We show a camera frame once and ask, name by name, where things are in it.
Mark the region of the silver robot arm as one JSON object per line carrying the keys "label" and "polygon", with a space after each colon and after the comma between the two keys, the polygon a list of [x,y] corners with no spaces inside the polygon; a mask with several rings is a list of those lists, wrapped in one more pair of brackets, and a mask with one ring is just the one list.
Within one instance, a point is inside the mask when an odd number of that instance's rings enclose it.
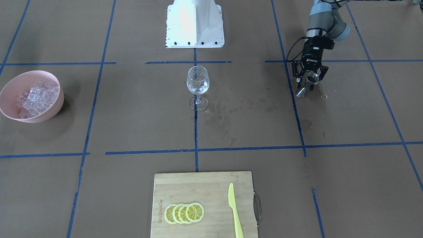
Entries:
{"label": "silver robot arm", "polygon": [[324,50],[332,50],[335,41],[346,39],[350,33],[350,26],[346,24],[338,9],[346,5],[348,0],[315,0],[309,14],[308,29],[299,60],[293,58],[292,73],[296,77],[297,96],[305,95],[307,89],[312,91],[314,86],[323,80],[328,67],[322,64]]}

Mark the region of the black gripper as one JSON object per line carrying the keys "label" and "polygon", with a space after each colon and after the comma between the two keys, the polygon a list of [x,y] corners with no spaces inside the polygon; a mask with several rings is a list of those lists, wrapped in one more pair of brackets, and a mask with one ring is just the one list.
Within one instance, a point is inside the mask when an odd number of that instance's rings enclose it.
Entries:
{"label": "black gripper", "polygon": [[314,86],[323,80],[329,70],[328,66],[322,66],[322,57],[324,50],[332,50],[334,48],[334,40],[327,36],[307,37],[303,46],[301,59],[292,62],[292,74],[296,78],[297,88],[302,85],[302,71],[311,71],[311,91]]}

